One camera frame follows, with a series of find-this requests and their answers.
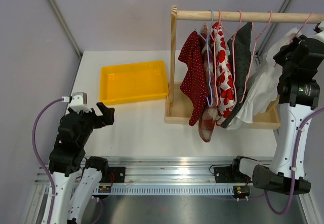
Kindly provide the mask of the white pleated skirt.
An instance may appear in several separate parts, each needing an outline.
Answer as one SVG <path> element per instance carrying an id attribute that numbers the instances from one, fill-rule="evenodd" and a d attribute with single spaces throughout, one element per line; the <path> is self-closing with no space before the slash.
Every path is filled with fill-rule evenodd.
<path id="1" fill-rule="evenodd" d="M 282 67 L 276 65 L 273 56 L 282 46 L 288 45 L 295 35 L 300 35 L 297 28 L 288 31 L 263 54 L 260 68 L 248 80 L 247 99 L 226 129 L 236 130 L 250 126 L 254 116 L 266 112 L 269 103 L 276 100 L 277 84 L 282 74 Z"/>

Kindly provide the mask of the dark grey dotted skirt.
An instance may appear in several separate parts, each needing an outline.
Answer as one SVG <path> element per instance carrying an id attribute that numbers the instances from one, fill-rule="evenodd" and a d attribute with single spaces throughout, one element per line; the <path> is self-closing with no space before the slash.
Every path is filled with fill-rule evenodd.
<path id="1" fill-rule="evenodd" d="M 237 75 L 236 88 L 237 88 L 238 103 L 235 105 L 230 115 L 221 124 L 222 128 L 227 128 L 227 126 L 231 123 L 231 121 L 234 119 L 236 114 L 242 108 L 243 103 L 246 99 L 245 96 L 243 103 L 239 104 L 243 96 L 245 79 L 249 70 L 249 64 L 251 59 L 251 52 L 250 52 L 251 31 L 252 31 L 252 23 L 248 22 L 243 27 L 241 27 L 237 32 L 237 36 L 235 39 L 235 56 L 236 56 L 236 75 Z"/>

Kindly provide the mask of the pink wire hanger grey skirt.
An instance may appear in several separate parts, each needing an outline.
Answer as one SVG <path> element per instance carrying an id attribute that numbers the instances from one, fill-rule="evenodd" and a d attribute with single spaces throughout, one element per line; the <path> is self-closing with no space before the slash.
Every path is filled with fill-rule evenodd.
<path id="1" fill-rule="evenodd" d="M 242 99 L 240 100 L 239 104 L 243 103 L 245 95 L 247 93 L 248 80 L 249 80 L 250 73 L 251 73 L 252 62 L 254 61 L 254 55 L 255 55 L 255 52 L 256 52 L 256 45 L 257 45 L 261 35 L 263 34 L 263 32 L 268 29 L 268 27 L 270 26 L 270 23 L 272 21 L 273 12 L 268 11 L 268 13 L 269 13 L 269 20 L 267 22 L 267 25 L 263 28 L 263 30 L 259 34 L 257 34 L 254 22 L 252 22 L 252 31 L 254 32 L 254 41 L 255 42 L 254 42 L 254 46 L 253 46 L 253 51 L 251 52 L 251 59 L 250 59 L 250 64 L 249 64 L 249 70 L 248 70 L 248 73 L 247 73 L 247 76 L 246 76 L 246 79 L 245 79 L 245 87 L 244 87 L 243 96 L 242 96 Z"/>

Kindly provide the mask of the pink wire hanger white skirt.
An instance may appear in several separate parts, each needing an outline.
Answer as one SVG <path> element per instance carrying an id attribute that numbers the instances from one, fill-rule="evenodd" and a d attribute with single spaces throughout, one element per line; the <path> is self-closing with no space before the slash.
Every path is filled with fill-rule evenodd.
<path id="1" fill-rule="evenodd" d="M 304 23 L 302 24 L 302 26 L 299 28 L 299 30 L 293 34 L 293 36 L 290 39 L 290 42 L 293 41 L 293 39 L 301 32 L 301 30 L 304 28 L 304 26 L 307 24 L 307 22 L 309 21 L 309 19 L 312 17 L 313 12 L 309 14 L 309 16 L 307 17 L 307 19 L 304 21 Z"/>

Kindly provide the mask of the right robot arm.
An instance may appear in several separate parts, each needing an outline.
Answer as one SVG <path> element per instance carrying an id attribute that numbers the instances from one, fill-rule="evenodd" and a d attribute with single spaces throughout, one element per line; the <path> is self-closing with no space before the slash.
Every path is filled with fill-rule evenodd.
<path id="1" fill-rule="evenodd" d="M 293 196 L 310 192 L 305 179 L 304 152 L 311 120 L 323 112 L 318 108 L 320 87 L 314 76 L 323 62 L 323 23 L 314 28 L 315 35 L 304 36 L 289 31 L 268 51 L 261 69 L 252 77 L 250 95 L 256 87 L 268 84 L 279 96 L 280 127 L 276 150 L 269 166 L 238 156 L 230 165 L 211 166 L 216 183 L 252 183 L 265 193 Z"/>

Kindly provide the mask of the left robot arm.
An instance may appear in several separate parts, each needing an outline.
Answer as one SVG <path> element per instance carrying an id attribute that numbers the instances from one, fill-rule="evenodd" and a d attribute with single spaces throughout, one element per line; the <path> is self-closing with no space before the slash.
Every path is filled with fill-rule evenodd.
<path id="1" fill-rule="evenodd" d="M 125 167 L 110 167 L 103 157 L 85 156 L 85 144 L 95 129 L 113 125 L 114 108 L 97 103 L 101 115 L 92 108 L 71 106 L 60 120 L 54 149 L 50 153 L 51 176 L 43 223 L 80 223 L 95 189 L 112 193 L 114 183 L 123 183 Z"/>

